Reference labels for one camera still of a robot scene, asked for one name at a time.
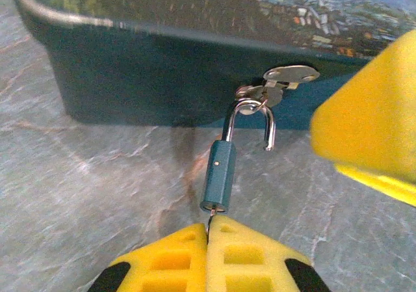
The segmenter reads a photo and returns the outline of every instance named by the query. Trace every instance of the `yellow foam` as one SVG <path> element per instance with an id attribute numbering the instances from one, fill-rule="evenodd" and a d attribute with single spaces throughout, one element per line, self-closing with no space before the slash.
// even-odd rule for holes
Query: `yellow foam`
<path id="1" fill-rule="evenodd" d="M 326 100 L 311 121 L 315 152 L 367 185 L 396 196 L 405 183 L 416 202 L 416 30 L 369 62 Z M 390 178 L 377 185 L 375 176 Z"/>
<path id="2" fill-rule="evenodd" d="M 131 268 L 117 292 L 205 292 L 207 237 L 194 224 L 120 256 Z"/>
<path id="3" fill-rule="evenodd" d="M 297 251 L 235 220 L 217 215 L 207 251 L 207 292 L 299 291 L 286 259 L 310 265 Z"/>

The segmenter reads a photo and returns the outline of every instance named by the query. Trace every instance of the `padlock body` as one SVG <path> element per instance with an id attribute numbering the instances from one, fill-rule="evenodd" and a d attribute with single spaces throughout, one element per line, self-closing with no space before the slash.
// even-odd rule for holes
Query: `padlock body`
<path id="1" fill-rule="evenodd" d="M 213 207 L 218 212 L 228 211 L 236 155 L 232 142 L 217 140 L 212 145 L 205 176 L 205 192 L 200 204 L 204 211 L 210 211 Z"/>

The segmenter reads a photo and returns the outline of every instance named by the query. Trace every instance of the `padlock shackle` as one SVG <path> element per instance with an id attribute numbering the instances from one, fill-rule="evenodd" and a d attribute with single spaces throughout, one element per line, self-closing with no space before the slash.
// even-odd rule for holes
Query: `padlock shackle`
<path id="1" fill-rule="evenodd" d="M 234 133 L 234 121 L 237 113 L 242 107 L 259 107 L 260 111 L 266 117 L 266 129 L 265 129 L 265 142 L 266 151 L 273 150 L 274 140 L 276 138 L 276 122 L 274 120 L 273 111 L 271 108 L 263 105 L 260 101 L 251 98 L 241 98 L 234 101 L 231 107 L 228 109 L 226 120 L 224 122 L 224 128 L 222 130 L 222 140 L 231 141 Z"/>

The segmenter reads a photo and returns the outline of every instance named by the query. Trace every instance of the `marble floor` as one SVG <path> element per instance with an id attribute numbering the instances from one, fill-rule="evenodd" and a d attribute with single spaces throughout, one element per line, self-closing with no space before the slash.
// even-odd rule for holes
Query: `marble floor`
<path id="1" fill-rule="evenodd" d="M 109 262 L 194 222 L 219 129 L 87 126 L 0 0 L 0 290 L 86 291 Z M 230 217 L 308 256 L 333 291 L 416 291 L 416 209 L 336 173 L 307 131 L 237 130 Z"/>

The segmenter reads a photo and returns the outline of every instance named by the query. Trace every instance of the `yellow plastic grip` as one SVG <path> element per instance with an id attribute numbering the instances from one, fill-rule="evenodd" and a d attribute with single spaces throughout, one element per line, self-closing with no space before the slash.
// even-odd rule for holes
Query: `yellow plastic grip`
<path id="1" fill-rule="evenodd" d="M 120 256 L 88 292 L 330 292 L 297 251 L 215 216 Z"/>
<path id="2" fill-rule="evenodd" d="M 316 110 L 311 144 L 343 174 L 416 206 L 416 30 Z"/>

